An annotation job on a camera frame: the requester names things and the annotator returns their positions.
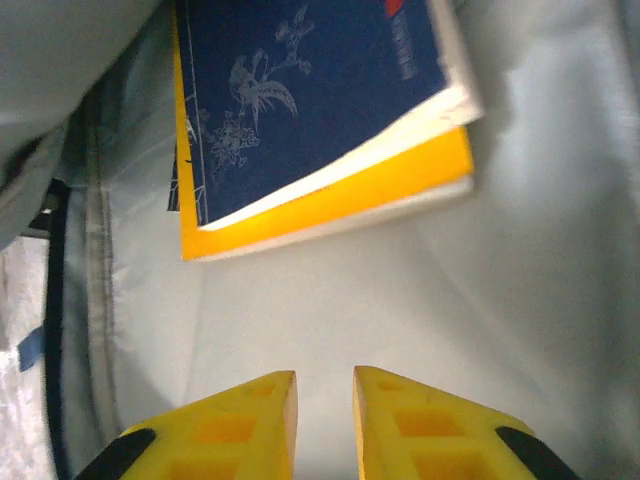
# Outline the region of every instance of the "yellow plastic object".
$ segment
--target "yellow plastic object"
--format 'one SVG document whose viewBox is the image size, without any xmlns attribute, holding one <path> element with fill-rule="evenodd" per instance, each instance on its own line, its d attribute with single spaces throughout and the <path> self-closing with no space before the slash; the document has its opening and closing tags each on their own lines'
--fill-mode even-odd
<svg viewBox="0 0 640 480">
<path fill-rule="evenodd" d="M 495 432 L 520 420 L 375 367 L 353 388 L 360 480 L 535 480 Z"/>
<path fill-rule="evenodd" d="M 288 243 L 295 238 L 310 238 L 314 236 L 310 232 L 313 227 L 382 207 L 459 180 L 473 172 L 467 132 L 459 127 L 333 185 L 254 217 L 216 231 L 200 230 L 175 27 L 174 78 L 176 162 L 184 260 L 220 257 L 248 246 L 260 249 L 274 243 Z"/>
<path fill-rule="evenodd" d="M 147 420 L 156 439 L 122 480 L 293 478 L 294 372 L 275 372 Z"/>
</svg>

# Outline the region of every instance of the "notebook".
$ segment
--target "notebook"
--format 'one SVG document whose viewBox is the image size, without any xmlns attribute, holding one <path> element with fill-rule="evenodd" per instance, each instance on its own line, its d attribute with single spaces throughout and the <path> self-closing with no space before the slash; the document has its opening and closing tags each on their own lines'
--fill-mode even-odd
<svg viewBox="0 0 640 480">
<path fill-rule="evenodd" d="M 196 220 L 218 230 L 477 118 L 447 0 L 180 0 Z"/>
<path fill-rule="evenodd" d="M 178 38 L 176 163 L 185 260 L 215 260 L 328 235 L 435 206 L 472 190 L 471 151 L 456 128 L 327 188 L 214 231 L 198 228 Z"/>
</svg>

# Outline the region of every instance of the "yellow book cover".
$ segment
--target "yellow book cover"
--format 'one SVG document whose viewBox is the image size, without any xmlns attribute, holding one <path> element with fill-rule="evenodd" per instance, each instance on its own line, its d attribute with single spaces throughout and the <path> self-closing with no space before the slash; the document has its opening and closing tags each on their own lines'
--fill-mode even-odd
<svg viewBox="0 0 640 480">
<path fill-rule="evenodd" d="M 471 150 L 463 127 L 329 187 L 214 231 L 198 228 L 182 65 L 174 30 L 176 144 L 182 255 L 214 259 L 286 245 L 378 222 L 471 189 Z"/>
</svg>

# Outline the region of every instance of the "black rubber tip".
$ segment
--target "black rubber tip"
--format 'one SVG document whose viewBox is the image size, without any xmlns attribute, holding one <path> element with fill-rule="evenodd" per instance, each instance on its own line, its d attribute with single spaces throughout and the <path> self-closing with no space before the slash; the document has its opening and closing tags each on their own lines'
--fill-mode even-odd
<svg viewBox="0 0 640 480">
<path fill-rule="evenodd" d="M 580 480 L 560 457 L 536 437 L 511 427 L 496 428 L 496 433 L 537 480 Z"/>
<path fill-rule="evenodd" d="M 150 428 L 116 438 L 76 477 L 76 480 L 118 480 L 156 438 Z"/>
</svg>

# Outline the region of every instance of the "red logo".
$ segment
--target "red logo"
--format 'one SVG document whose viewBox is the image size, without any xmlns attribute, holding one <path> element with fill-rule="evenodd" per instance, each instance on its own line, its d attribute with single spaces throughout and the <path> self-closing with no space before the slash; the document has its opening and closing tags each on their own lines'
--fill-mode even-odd
<svg viewBox="0 0 640 480">
<path fill-rule="evenodd" d="M 398 10 L 402 8 L 402 5 L 404 5 L 404 0 L 384 0 L 384 6 L 387 9 L 387 17 L 391 18 L 398 13 Z"/>
</svg>

